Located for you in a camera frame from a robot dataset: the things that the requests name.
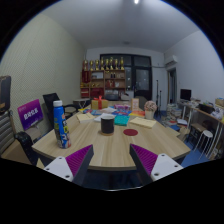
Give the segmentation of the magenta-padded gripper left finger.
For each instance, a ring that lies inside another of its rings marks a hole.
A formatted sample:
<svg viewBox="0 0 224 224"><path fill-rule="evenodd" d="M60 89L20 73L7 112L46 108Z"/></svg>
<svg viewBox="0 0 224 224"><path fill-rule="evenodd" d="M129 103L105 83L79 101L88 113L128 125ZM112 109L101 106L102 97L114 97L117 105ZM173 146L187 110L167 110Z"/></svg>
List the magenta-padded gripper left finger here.
<svg viewBox="0 0 224 224"><path fill-rule="evenodd" d="M93 145L88 145L67 157L57 157L44 170L81 186L93 155Z"/></svg>

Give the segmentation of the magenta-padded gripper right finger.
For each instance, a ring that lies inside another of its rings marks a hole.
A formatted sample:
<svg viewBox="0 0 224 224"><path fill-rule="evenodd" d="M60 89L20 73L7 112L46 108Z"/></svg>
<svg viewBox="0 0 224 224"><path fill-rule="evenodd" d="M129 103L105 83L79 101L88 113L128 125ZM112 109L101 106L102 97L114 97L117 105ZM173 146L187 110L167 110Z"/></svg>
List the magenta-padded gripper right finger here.
<svg viewBox="0 0 224 224"><path fill-rule="evenodd" d="M157 155L134 144L130 145L129 153L143 185L150 184L182 169L181 165L165 153Z"/></svg>

